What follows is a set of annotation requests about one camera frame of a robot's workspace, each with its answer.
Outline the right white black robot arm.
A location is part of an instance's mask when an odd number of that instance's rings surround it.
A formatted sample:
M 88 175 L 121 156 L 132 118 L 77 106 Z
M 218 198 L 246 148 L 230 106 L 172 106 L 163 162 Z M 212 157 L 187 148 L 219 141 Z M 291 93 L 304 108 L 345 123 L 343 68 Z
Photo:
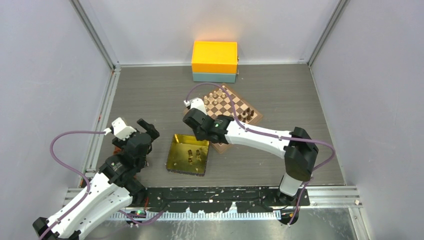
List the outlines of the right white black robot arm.
M 297 199 L 299 187 L 312 177 L 319 149 L 303 128 L 272 130 L 241 122 L 232 116 L 212 118 L 196 108 L 191 108 L 182 121 L 193 130 L 198 141 L 243 145 L 283 159 L 285 173 L 277 192 L 283 205 L 291 205 Z

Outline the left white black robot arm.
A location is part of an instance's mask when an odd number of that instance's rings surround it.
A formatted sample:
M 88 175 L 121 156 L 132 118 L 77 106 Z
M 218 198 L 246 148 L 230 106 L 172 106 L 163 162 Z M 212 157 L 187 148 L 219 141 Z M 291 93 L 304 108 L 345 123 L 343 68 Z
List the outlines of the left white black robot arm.
M 33 222 L 40 240 L 83 240 L 110 215 L 145 202 L 147 190 L 136 174 L 147 166 L 147 155 L 160 133 L 142 118 L 137 124 L 144 130 L 118 117 L 110 127 L 99 131 L 100 135 L 113 134 L 112 144 L 120 151 L 109 156 L 92 179 L 78 172 L 86 186 L 55 214 Z

